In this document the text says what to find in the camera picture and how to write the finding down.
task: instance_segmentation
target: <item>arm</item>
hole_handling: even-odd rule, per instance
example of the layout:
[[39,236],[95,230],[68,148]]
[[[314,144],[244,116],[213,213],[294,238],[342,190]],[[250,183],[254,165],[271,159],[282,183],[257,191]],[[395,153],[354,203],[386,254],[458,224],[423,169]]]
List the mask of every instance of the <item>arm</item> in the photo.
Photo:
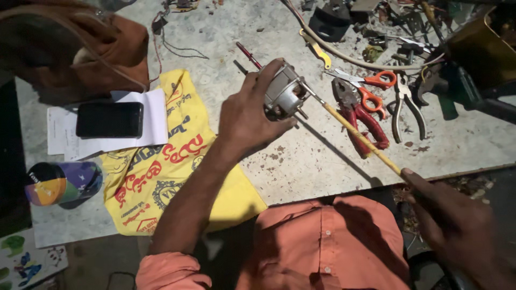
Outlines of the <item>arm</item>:
[[408,197],[421,235],[437,256],[462,270],[484,290],[516,289],[516,275],[494,246],[493,213],[444,183],[430,184],[410,169],[401,176],[413,188]]
[[247,151],[275,139],[296,124],[294,118],[270,122],[263,111],[265,92],[282,63],[275,59],[259,75],[248,73],[240,92],[224,101],[219,135],[163,212],[149,247],[150,255],[191,254],[230,170]]

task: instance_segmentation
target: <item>yellow plastic bag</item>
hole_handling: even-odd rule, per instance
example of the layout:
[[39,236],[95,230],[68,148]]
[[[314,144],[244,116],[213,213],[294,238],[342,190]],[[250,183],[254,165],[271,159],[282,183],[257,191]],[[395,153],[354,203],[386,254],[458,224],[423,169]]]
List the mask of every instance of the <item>yellow plastic bag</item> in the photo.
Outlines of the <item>yellow plastic bag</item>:
[[[206,108],[184,69],[159,76],[167,100],[168,144],[101,156],[107,173],[104,204],[118,232],[152,235],[171,198],[199,166],[215,140]],[[210,214],[208,230],[239,224],[267,208],[239,165],[233,168]]]

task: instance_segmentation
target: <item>orange shirt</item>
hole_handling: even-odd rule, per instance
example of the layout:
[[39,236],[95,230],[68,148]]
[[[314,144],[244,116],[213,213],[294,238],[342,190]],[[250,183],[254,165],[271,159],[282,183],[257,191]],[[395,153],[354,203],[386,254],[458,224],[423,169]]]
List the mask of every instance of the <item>orange shirt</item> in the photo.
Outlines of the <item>orange shirt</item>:
[[[205,289],[211,279],[181,253],[149,255],[136,277],[139,290]],[[271,207],[256,221],[254,251],[237,290],[409,289],[403,238],[392,213],[362,196]]]

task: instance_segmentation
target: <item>workbench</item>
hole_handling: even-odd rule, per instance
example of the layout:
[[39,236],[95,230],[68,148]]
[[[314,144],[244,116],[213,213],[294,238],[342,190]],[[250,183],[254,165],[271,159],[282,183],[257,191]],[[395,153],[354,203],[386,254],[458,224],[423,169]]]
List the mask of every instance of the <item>workbench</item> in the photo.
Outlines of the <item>workbench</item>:
[[[299,8],[299,1],[294,1],[294,5]],[[159,73],[150,25],[156,13],[162,10],[160,1],[138,0],[118,11],[119,15],[149,27],[150,78],[155,78]],[[308,21],[312,13],[303,13],[304,19]],[[298,21],[280,1],[226,0],[222,6],[216,5],[215,8],[211,1],[202,0],[196,10],[170,13],[166,19],[165,37],[169,43],[180,48],[197,49],[209,57],[176,56],[159,45],[160,36],[156,37],[163,71],[185,68],[190,72],[207,108],[209,124],[214,132],[218,131],[222,102],[238,92],[244,80],[244,75],[233,61],[237,60],[249,71],[254,70],[254,66],[236,47],[236,41],[245,45],[262,65],[278,57],[285,58],[322,99],[336,106],[331,90],[333,77],[323,73],[324,63],[305,46],[304,39],[299,35],[301,27]],[[396,28],[387,32],[406,35]],[[361,35],[350,28],[345,41],[335,46],[341,52],[358,58],[367,43],[357,42],[357,37],[361,38]],[[394,40],[389,44],[376,63],[390,60],[397,45]],[[330,58],[332,69],[340,68],[357,76],[373,74],[333,55]],[[157,81],[152,83],[151,88],[157,84]],[[27,83],[17,79],[17,87],[27,168],[37,162],[61,161],[62,155],[46,154],[45,120],[48,106],[38,103],[36,94]],[[384,104],[395,100],[394,87],[386,91],[372,86],[368,86],[368,89],[381,96]],[[458,104],[459,117],[444,121],[437,96],[426,94],[425,99],[430,104],[422,108],[428,131],[425,140],[419,140],[416,120],[407,106],[401,113],[402,143],[396,144],[394,141],[390,116],[379,122],[391,141],[390,147],[383,152],[399,167],[411,168],[425,178],[435,178],[514,164],[516,126],[478,111],[465,111]],[[240,162],[244,173],[268,205],[402,181],[377,157],[361,159],[347,132],[342,131],[341,124],[315,99],[308,99],[303,111],[310,117],[308,120],[300,117],[297,128]],[[38,247],[117,232],[103,205],[102,192],[73,210],[65,210],[59,205],[32,206],[32,214]]]

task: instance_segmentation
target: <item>shirt sleeve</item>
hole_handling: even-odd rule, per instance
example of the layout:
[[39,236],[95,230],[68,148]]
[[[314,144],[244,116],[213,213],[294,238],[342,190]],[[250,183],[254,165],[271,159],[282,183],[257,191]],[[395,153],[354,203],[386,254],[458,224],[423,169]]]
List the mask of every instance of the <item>shirt sleeve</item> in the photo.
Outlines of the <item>shirt sleeve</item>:
[[196,258],[179,252],[148,255],[140,262],[136,285],[138,290],[204,290],[212,280],[200,269]]

